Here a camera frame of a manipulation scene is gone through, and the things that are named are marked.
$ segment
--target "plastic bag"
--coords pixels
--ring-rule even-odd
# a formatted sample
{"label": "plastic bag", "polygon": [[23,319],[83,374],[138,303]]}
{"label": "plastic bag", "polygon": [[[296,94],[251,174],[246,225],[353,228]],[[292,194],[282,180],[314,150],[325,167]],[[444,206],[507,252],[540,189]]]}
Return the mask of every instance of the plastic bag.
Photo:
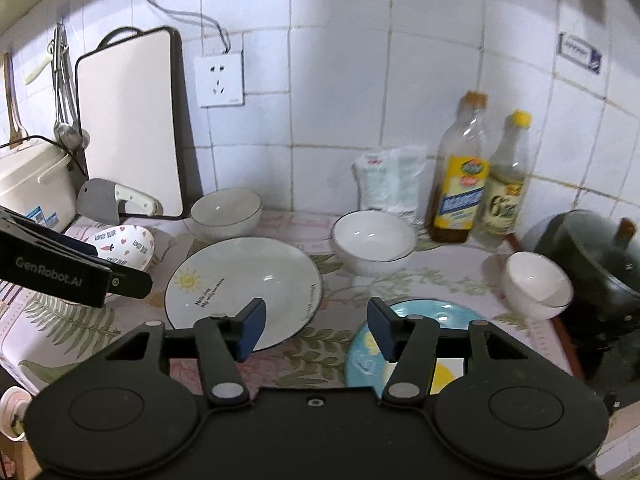
{"label": "plastic bag", "polygon": [[360,186],[360,209],[397,214],[412,224],[417,215],[420,174],[426,165],[426,149],[403,147],[369,152],[355,161]]}

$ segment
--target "rice cooker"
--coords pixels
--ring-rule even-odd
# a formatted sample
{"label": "rice cooker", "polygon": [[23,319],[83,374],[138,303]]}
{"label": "rice cooker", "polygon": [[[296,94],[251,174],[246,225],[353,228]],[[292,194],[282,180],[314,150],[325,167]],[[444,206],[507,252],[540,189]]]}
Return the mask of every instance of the rice cooker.
{"label": "rice cooker", "polygon": [[0,155],[0,205],[61,232],[76,215],[69,162],[57,146],[33,139]]}

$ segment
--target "yellow cap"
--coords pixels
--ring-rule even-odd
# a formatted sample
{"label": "yellow cap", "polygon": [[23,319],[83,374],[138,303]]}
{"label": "yellow cap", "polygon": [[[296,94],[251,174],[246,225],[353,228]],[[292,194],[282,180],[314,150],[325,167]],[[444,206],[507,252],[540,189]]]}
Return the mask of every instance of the yellow cap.
{"label": "yellow cap", "polygon": [[529,128],[531,126],[531,114],[523,110],[514,111],[511,116],[513,123],[520,128]]}

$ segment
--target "metal ladle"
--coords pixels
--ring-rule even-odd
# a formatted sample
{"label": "metal ladle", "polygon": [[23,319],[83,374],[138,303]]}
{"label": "metal ladle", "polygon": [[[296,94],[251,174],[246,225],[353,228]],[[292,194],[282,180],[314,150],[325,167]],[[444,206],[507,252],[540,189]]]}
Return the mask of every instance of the metal ladle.
{"label": "metal ladle", "polygon": [[53,133],[56,136],[56,140],[65,146],[69,151],[74,152],[82,147],[84,139],[78,130],[66,122],[66,118],[63,117],[62,102],[61,102],[61,79],[63,78],[63,54],[68,50],[68,46],[64,40],[65,29],[64,26],[59,23],[56,25],[56,30],[53,34],[53,94],[56,107],[56,122],[53,125]]}

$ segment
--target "cleaver knife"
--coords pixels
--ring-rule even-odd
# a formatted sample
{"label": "cleaver knife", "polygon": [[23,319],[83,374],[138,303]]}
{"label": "cleaver knife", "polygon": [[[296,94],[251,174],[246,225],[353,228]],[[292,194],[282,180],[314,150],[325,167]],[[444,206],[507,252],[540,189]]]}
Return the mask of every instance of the cleaver knife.
{"label": "cleaver knife", "polygon": [[78,213],[103,224],[118,225],[118,203],[121,201],[133,202],[148,216],[158,211],[158,200],[149,195],[111,180],[90,178],[78,193]]}

